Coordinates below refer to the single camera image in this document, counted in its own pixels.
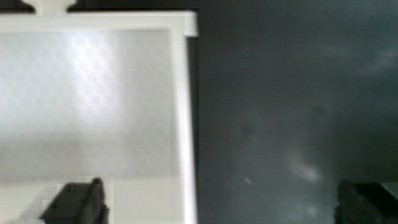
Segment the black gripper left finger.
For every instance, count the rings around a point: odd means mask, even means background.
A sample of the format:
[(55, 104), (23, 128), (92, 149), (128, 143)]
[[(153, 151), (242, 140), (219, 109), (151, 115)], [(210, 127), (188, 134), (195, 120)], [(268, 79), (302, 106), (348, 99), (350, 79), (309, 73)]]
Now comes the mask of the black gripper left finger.
[(39, 216), (44, 224), (108, 224), (103, 180), (68, 183)]

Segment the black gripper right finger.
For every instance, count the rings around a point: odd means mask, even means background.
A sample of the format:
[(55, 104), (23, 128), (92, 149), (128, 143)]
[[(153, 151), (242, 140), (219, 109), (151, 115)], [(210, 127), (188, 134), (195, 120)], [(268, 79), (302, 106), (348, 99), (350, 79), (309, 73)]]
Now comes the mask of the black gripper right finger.
[(398, 182), (339, 182), (336, 224), (398, 224)]

